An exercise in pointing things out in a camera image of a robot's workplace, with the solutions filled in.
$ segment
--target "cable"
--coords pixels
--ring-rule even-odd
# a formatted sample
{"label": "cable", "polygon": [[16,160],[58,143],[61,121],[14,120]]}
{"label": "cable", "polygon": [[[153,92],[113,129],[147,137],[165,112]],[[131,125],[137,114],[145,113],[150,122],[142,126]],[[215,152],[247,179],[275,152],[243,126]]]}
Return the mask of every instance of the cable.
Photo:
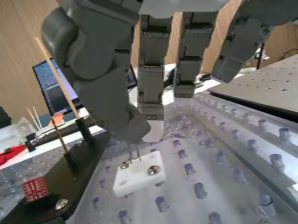
{"label": "cable", "polygon": [[282,55],[282,57],[279,58],[279,60],[278,60],[278,61],[280,61],[280,60],[286,59],[286,58],[287,58],[287,57],[286,57],[286,54],[290,54],[290,52],[291,52],[291,51],[298,51],[298,49],[295,49],[295,48],[294,48],[294,49],[291,49],[291,50],[286,51],[286,53],[283,53],[283,55]]}

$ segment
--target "metal rod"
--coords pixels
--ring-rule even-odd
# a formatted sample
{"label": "metal rod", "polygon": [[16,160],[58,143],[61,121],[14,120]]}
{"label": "metal rod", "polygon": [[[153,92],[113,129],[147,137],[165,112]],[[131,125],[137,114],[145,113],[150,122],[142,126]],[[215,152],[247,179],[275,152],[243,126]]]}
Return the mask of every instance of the metal rod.
{"label": "metal rod", "polygon": [[41,122],[40,122],[40,118],[38,118],[38,114],[37,114],[37,111],[34,109],[34,106],[33,106],[33,112],[34,112],[34,116],[36,116],[36,120],[37,120],[37,124],[40,126],[40,129],[42,129],[42,125],[41,125]]}
{"label": "metal rod", "polygon": [[79,115],[78,115],[78,113],[77,113],[77,109],[75,109],[75,107],[74,107],[74,105],[73,105],[73,102],[72,102],[70,97],[69,97],[69,93],[68,93],[68,91],[66,91],[66,89],[65,89],[65,86],[64,86],[64,84],[62,84],[62,81],[61,81],[61,79],[60,79],[60,77],[58,77],[58,73],[57,73],[57,71],[56,71],[56,69],[54,69],[54,67],[53,67],[53,64],[52,64],[50,60],[49,60],[49,54],[48,54],[48,52],[46,52],[46,50],[45,50],[45,47],[44,47],[42,43],[41,43],[40,39],[36,37],[34,40],[36,40],[36,43],[37,43],[37,45],[38,45],[40,51],[41,51],[41,53],[42,53],[42,55],[44,55],[44,58],[45,58],[45,60],[46,60],[46,62],[48,62],[49,68],[50,68],[50,70],[52,70],[52,72],[53,72],[53,76],[54,76],[54,78],[56,78],[56,80],[57,80],[57,83],[58,83],[58,86],[60,86],[60,88],[61,88],[61,90],[62,90],[62,94],[64,94],[64,96],[65,96],[65,98],[66,98],[66,101],[68,101],[68,104],[69,104],[69,106],[70,106],[70,108],[72,108],[72,112],[73,112],[75,118],[78,119],[78,118],[79,118]]}
{"label": "metal rod", "polygon": [[259,51],[259,57],[258,57],[258,64],[256,64],[256,70],[260,67],[260,62],[262,62],[262,56],[263,56],[263,49],[264,49],[264,43],[260,45],[260,51]]}
{"label": "metal rod", "polygon": [[28,112],[29,112],[29,115],[30,115],[30,118],[32,118],[32,120],[33,120],[33,122],[34,122],[34,126],[36,126],[37,130],[40,130],[40,126],[38,126],[38,124],[37,124],[37,122],[36,122],[36,120],[34,120],[33,114],[30,113],[30,109],[26,108],[26,110],[28,110]]}
{"label": "metal rod", "polygon": [[64,143],[62,136],[61,136],[61,134],[60,134],[60,131],[58,131],[58,128],[57,128],[57,125],[56,125],[56,122],[54,122],[53,117],[50,117],[50,120],[52,120],[53,127],[54,127],[54,130],[56,130],[57,135],[58,135],[58,139],[60,139],[60,142],[61,142],[61,145],[62,145],[64,152],[68,153],[68,148],[66,148],[66,145],[65,145],[65,143]]}

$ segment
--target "computer screen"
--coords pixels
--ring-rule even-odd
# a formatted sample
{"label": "computer screen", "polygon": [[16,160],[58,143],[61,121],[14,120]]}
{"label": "computer screen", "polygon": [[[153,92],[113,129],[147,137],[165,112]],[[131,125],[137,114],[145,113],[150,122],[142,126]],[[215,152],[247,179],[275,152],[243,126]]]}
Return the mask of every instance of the computer screen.
{"label": "computer screen", "polygon": [[[57,66],[54,59],[50,59],[53,63],[53,67],[58,73],[60,79],[62,80],[65,89],[70,96],[70,99],[74,103],[75,108],[81,108],[82,104],[79,102],[78,96]],[[50,115],[68,113],[70,112],[70,107],[68,105],[68,101],[64,97],[62,90],[58,86],[53,73],[50,71],[49,65],[46,61],[41,62],[38,65],[33,66],[33,71],[36,74],[36,78],[40,84],[42,96],[45,99],[45,103],[50,112]],[[127,71],[127,89],[131,89],[137,86],[137,79],[134,75],[133,68],[130,66]]]}

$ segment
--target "gray robot arm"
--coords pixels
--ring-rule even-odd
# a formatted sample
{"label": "gray robot arm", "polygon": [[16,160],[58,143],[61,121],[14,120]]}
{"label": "gray robot arm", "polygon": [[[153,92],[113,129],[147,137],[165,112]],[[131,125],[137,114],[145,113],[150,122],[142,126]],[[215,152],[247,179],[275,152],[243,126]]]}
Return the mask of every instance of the gray robot arm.
{"label": "gray robot arm", "polygon": [[239,6],[222,44],[211,76],[230,82],[242,64],[270,36],[274,26],[296,18],[296,0],[247,0]]}
{"label": "gray robot arm", "polygon": [[42,24],[42,41],[83,106],[97,124],[127,142],[150,130],[126,91],[139,6],[137,0],[66,0]]}

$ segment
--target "white plastic block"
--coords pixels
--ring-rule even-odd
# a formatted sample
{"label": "white plastic block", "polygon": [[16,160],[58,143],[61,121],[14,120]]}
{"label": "white plastic block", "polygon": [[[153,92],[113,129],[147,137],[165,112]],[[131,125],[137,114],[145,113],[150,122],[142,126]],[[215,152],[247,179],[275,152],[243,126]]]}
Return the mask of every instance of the white plastic block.
{"label": "white plastic block", "polygon": [[[159,167],[159,172],[147,174],[151,166]],[[166,179],[165,168],[159,151],[154,151],[135,159],[126,169],[118,167],[113,191],[117,197],[122,197],[133,192],[163,182]]]}

